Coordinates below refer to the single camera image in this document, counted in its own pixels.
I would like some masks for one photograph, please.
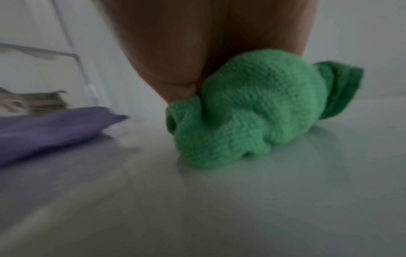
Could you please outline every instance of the green towel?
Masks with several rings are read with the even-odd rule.
[[[279,50],[243,53],[209,77],[200,96],[170,104],[167,129],[180,154],[197,167],[263,155],[341,113],[362,75],[362,69],[311,65]]]

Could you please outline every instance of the purple cloth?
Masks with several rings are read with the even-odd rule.
[[[78,108],[40,117],[0,118],[0,167],[46,149],[91,139],[127,118],[104,107]]]

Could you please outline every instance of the ribbed fabric texture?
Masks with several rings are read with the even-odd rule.
[[[263,155],[342,112],[362,74],[335,62],[311,65],[279,50],[244,53],[209,77],[200,96],[170,104],[167,129],[197,167]]]

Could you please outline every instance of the skin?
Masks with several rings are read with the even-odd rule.
[[[301,56],[318,0],[96,0],[138,74],[168,103],[199,93],[233,56]]]

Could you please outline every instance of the purple object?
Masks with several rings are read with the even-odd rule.
[[[127,118],[104,107],[78,108],[40,117],[0,118],[0,167],[46,149],[91,139]]]

